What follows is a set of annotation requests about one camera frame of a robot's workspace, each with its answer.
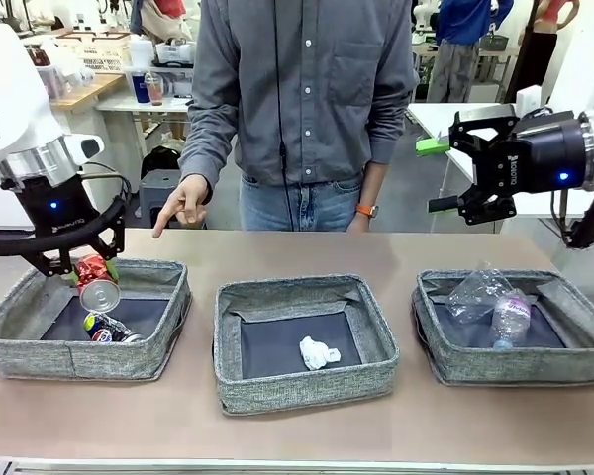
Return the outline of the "person's right hand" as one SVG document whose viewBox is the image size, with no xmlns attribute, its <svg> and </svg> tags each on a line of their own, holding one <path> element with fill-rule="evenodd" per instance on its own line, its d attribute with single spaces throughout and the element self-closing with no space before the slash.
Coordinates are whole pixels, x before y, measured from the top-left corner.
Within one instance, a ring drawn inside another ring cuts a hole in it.
<svg viewBox="0 0 594 475">
<path fill-rule="evenodd" d="M 186 176 L 169 195 L 157 215 L 152 236 L 159 238 L 172 218 L 183 227 L 201 227 L 207 216 L 205 200 L 208 193 L 208 183 L 202 175 Z"/>
</svg>

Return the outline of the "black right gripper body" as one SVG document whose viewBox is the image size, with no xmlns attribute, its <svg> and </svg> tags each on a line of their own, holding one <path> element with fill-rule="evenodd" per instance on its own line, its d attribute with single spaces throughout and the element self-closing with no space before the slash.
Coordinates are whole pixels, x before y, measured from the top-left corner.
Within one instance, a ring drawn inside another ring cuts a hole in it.
<svg viewBox="0 0 594 475">
<path fill-rule="evenodd" d="M 489 194 L 537 194 L 580 187 L 586 151 L 571 112 L 529 119 L 505 116 L 483 123 L 497 136 L 474 157 L 476 188 Z"/>
</svg>

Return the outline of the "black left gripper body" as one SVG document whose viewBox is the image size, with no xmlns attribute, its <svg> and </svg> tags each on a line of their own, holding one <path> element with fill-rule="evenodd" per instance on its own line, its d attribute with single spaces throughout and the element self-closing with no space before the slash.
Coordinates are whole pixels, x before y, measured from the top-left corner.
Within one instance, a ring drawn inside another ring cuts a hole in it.
<svg viewBox="0 0 594 475">
<path fill-rule="evenodd" d="M 52 186 L 47 177 L 23 181 L 18 200 L 34 225 L 35 237 L 18 243 L 19 254 L 34 255 L 88 245 L 104 257 L 110 247 L 99 238 L 107 222 L 106 213 L 91 202 L 79 174 Z"/>
</svg>

